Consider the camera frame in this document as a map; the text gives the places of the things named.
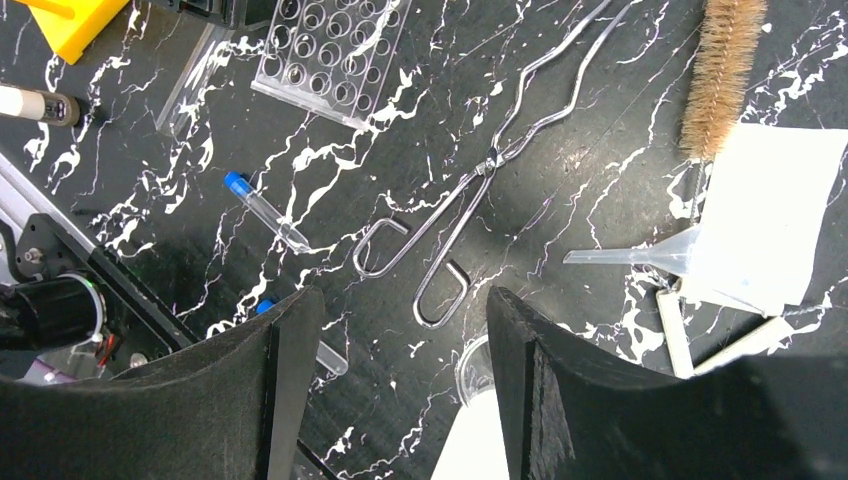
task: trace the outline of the test tube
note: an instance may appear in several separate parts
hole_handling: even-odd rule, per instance
[[[312,250],[306,237],[298,232],[273,205],[262,198],[259,192],[254,190],[238,172],[228,173],[224,178],[224,184],[295,253],[309,253]]]
[[[274,302],[272,300],[262,300],[259,302],[259,305],[256,306],[256,313],[261,315],[270,310],[273,306]],[[343,356],[339,355],[338,352],[330,348],[330,346],[324,343],[323,340],[318,343],[318,354],[316,359],[318,360],[318,363],[324,366],[324,368],[339,377],[347,373],[347,360],[345,360]]]

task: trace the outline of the black marble countertop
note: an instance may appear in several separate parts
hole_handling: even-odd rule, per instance
[[[610,12],[621,5],[616,0]],[[558,43],[587,5],[415,1],[372,127],[361,131],[252,91],[266,31],[237,34],[216,53],[221,68],[190,128],[174,140],[153,122],[202,23],[135,0],[69,66],[51,54],[25,7],[0,0],[0,80],[75,95],[106,115],[76,130],[0,119],[0,145],[201,337],[249,318],[261,298],[322,288],[323,339],[344,352],[350,371],[340,378],[318,371],[302,440],[341,478],[429,478],[459,408],[454,365],[484,326],[491,285],[622,358],[670,373],[656,279],[636,268],[561,260],[576,248],[654,243],[687,224],[691,181],[675,143],[702,8],[695,0],[633,2],[589,67],[575,113],[495,178],[451,253],[472,278],[469,298],[437,331],[419,327],[411,310],[437,249],[435,232],[376,280],[356,274],[352,248],[378,218],[394,214],[417,227],[430,215],[484,158],[518,69]],[[781,2],[767,22],[743,121],[848,128],[845,3]],[[576,65],[602,29],[590,26],[533,79],[528,113],[512,136],[565,103]],[[230,170],[259,181],[314,253],[295,256],[274,241],[223,186]],[[834,187],[807,292],[827,308],[792,317],[798,332],[777,354],[845,350],[846,177],[840,172]],[[439,240],[458,214],[448,211]],[[403,241],[382,238],[372,260],[387,260]],[[425,308],[454,291],[442,271]],[[708,305],[690,314],[696,359],[761,321]]]

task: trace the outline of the foam pad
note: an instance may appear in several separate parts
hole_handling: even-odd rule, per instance
[[[314,340],[314,349],[295,352],[301,366],[314,370],[323,320],[321,292],[304,289],[236,328],[108,382],[35,387],[0,379],[0,477],[255,478],[265,469],[271,326],[302,344]],[[304,400],[308,382],[297,387]]]

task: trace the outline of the red wire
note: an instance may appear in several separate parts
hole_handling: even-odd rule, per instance
[[[98,367],[106,366],[106,362],[108,362],[109,357],[112,356],[112,351],[114,350],[114,348],[115,348],[115,334],[112,333],[112,334],[109,334],[109,339],[106,340],[106,349],[103,352],[103,358],[101,358],[100,361],[97,362]]]

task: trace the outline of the metal tongs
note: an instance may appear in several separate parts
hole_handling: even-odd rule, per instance
[[[471,219],[471,216],[474,214],[474,211],[477,209],[477,206],[486,196],[489,191],[489,187],[492,185],[492,181],[495,179],[495,173],[507,164],[510,160],[515,159],[521,152],[527,147],[530,143],[530,140],[536,136],[536,133],[554,123],[556,121],[562,120],[574,111],[574,107],[577,104],[577,97],[580,93],[580,85],[583,83],[583,74],[586,71],[586,68],[589,66],[589,63],[594,58],[595,54],[601,48],[601,45],[607,40],[612,31],[621,21],[622,17],[624,17],[627,10],[630,8],[630,4],[624,6],[618,15],[610,22],[610,24],[604,29],[603,33],[595,40],[595,43],[592,44],[592,47],[589,49],[586,56],[583,58],[583,61],[580,62],[580,67],[577,70],[577,77],[574,81],[574,89],[571,94],[571,100],[562,110],[548,115],[545,118],[537,121],[533,125],[530,126],[527,133],[519,140],[512,142],[507,145],[506,148],[500,147],[501,136],[506,131],[506,129],[512,124],[515,117],[518,115],[519,110],[521,109],[521,104],[524,100],[524,89],[527,85],[528,77],[533,74],[536,70],[541,68],[543,65],[549,63],[555,58],[559,57],[573,42],[574,40],[586,29],[586,27],[598,17],[608,6],[612,3],[612,0],[604,0],[598,5],[594,10],[592,10],[589,15],[580,20],[580,22],[571,30],[568,35],[565,36],[562,43],[554,47],[545,53],[542,57],[535,60],[533,63],[527,65],[521,70],[521,74],[518,81],[518,87],[515,93],[515,104],[510,108],[509,113],[507,114],[504,121],[501,123],[500,127],[495,131],[495,135],[492,137],[492,145],[488,151],[486,156],[486,160],[478,164],[474,169],[464,174],[459,179],[459,184],[456,188],[448,195],[448,197],[436,208],[436,211],[430,215],[430,218],[424,222],[423,225],[412,235],[409,241],[400,249],[400,251],[386,264],[385,267],[379,270],[366,270],[365,266],[362,264],[361,255],[362,250],[369,244],[371,238],[377,233],[380,228],[383,226],[389,226],[394,230],[406,235],[409,233],[409,229],[393,218],[381,218],[377,220],[371,228],[368,229],[367,233],[362,237],[362,240],[356,245],[353,249],[353,265],[356,268],[356,271],[359,272],[365,278],[379,278],[383,275],[387,274],[395,265],[397,265],[401,259],[412,249],[413,246],[424,236],[425,233],[436,223],[436,221],[445,213],[445,210],[450,207],[453,202],[460,196],[460,194],[464,193],[465,190],[471,186],[471,184],[478,178],[482,179],[482,183],[480,185],[479,190],[474,195],[474,198],[471,200],[471,203],[462,213],[462,216],[459,219],[459,222],[454,227],[447,241],[445,241],[442,248],[439,250],[436,258],[433,260],[430,269],[427,271],[427,274],[424,275],[424,278],[421,280],[421,284],[418,286],[418,290],[415,292],[415,297],[412,301],[412,313],[415,316],[415,320],[424,328],[435,330],[444,326],[445,323],[450,320],[450,318],[456,313],[459,306],[462,304],[462,301],[465,300],[465,297],[468,295],[468,289],[471,285],[471,281],[468,278],[468,275],[462,270],[462,268],[456,264],[453,260],[449,260],[445,265],[448,271],[456,278],[457,282],[459,282],[461,287],[461,292],[459,295],[454,298],[450,307],[447,311],[439,317],[436,321],[431,321],[424,316],[421,312],[421,298],[424,296],[424,292],[427,290],[427,287],[430,285],[430,282],[433,280],[433,277],[436,275],[439,267],[445,261],[445,258],[448,256],[451,247],[456,243],[456,240],[459,238],[459,235],[462,233],[465,226],[468,224],[468,221]]]

